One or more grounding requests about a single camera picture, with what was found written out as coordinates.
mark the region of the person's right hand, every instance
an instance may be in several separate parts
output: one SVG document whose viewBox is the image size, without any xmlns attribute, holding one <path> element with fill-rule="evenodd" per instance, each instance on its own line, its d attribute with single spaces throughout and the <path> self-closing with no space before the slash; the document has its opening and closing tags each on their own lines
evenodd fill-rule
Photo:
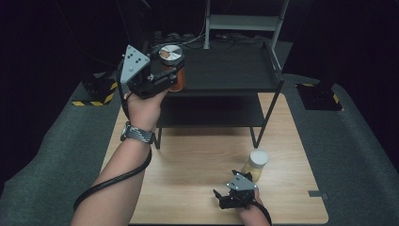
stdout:
<svg viewBox="0 0 399 226">
<path fill-rule="evenodd" d="M 168 89 L 145 100 L 133 93 L 128 93 L 126 96 L 128 97 L 127 105 L 131 125 L 144 131 L 154 132 L 156 122 L 161 114 L 160 105 L 167 93 Z"/>
<path fill-rule="evenodd" d="M 255 189 L 255 200 L 257 203 L 263 205 L 261 198 L 259 197 L 259 188 Z M 246 226 L 270 226 L 269 222 L 267 222 L 266 217 L 262 213 L 262 211 L 254 206 L 250 205 L 248 209 L 246 208 L 236 208 L 237 214 L 241 220 L 243 220 L 244 225 Z"/>
</svg>

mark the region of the black device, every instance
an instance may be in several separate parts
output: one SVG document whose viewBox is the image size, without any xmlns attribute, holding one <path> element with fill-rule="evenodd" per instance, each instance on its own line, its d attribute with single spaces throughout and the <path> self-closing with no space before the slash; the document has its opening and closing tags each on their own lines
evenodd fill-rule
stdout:
<svg viewBox="0 0 399 226">
<path fill-rule="evenodd" d="M 147 99 L 169 89 L 177 84 L 177 72 L 184 66 L 184 56 L 175 62 L 175 67 L 170 67 L 159 74 L 152 74 L 152 61 L 160 58 L 159 51 L 162 46 L 155 48 L 144 55 L 131 45 L 126 47 L 126 53 L 118 69 L 118 85 L 120 101 L 126 117 L 129 119 L 128 107 L 124 98 L 122 85 L 142 99 Z"/>
<path fill-rule="evenodd" d="M 257 186 L 252 183 L 250 172 L 243 174 L 237 170 L 232 170 L 232 174 L 234 174 L 234 177 L 226 184 L 231 189 L 228 196 L 222 196 L 214 190 L 215 196 L 219 199 L 220 208 L 248 209 L 250 205 L 255 205 L 262 211 L 269 224 L 272 225 L 272 219 L 267 209 L 255 200 L 255 188 Z"/>
</svg>

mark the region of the black shelf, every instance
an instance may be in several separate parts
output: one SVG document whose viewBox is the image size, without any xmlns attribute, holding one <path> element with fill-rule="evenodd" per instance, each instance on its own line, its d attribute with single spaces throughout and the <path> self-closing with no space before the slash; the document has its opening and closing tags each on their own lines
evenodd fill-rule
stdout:
<svg viewBox="0 0 399 226">
<path fill-rule="evenodd" d="M 185 88 L 196 92 L 275 92 L 279 85 L 266 48 L 186 49 Z M 159 62 L 152 72 L 161 72 Z"/>
<path fill-rule="evenodd" d="M 257 148 L 283 84 L 270 45 L 184 49 L 184 60 L 185 87 L 170 92 L 162 103 L 156 148 L 160 148 L 162 129 L 176 127 L 249 127 Z M 152 63 L 153 74 L 161 70 L 160 62 Z M 265 115 L 259 92 L 275 93 Z M 257 138 L 253 127 L 261 127 Z"/>
<path fill-rule="evenodd" d="M 158 127 L 261 127 L 264 120 L 257 93 L 167 95 Z"/>
</svg>

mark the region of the metal lid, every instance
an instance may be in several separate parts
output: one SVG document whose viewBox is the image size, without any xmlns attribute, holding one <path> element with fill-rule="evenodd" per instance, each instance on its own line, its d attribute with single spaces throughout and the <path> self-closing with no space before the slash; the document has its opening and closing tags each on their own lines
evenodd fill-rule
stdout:
<svg viewBox="0 0 399 226">
<path fill-rule="evenodd" d="M 180 57 L 183 56 L 183 50 L 177 45 L 166 45 L 159 51 L 161 63 L 174 66 L 179 61 Z"/>
<path fill-rule="evenodd" d="M 267 152 L 262 149 L 254 149 L 249 155 L 249 164 L 253 168 L 262 168 L 269 159 Z"/>
</svg>

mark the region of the wooden table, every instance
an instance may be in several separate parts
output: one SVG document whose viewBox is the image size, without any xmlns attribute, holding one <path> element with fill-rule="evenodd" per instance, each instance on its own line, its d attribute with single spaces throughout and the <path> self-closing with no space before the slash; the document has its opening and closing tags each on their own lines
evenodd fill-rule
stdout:
<svg viewBox="0 0 399 226">
<path fill-rule="evenodd" d="M 267 110 L 273 94 L 260 93 Z M 121 110 L 104 165 L 120 144 L 126 117 Z M 132 223 L 242 224 L 235 210 L 222 210 L 213 189 L 227 195 L 231 170 L 240 170 L 253 149 L 248 128 L 164 129 L 161 149 L 152 146 L 152 162 Z M 276 224 L 323 224 L 328 215 L 317 191 L 308 158 L 281 94 L 266 127 L 262 149 L 269 161 L 257 185 Z"/>
</svg>

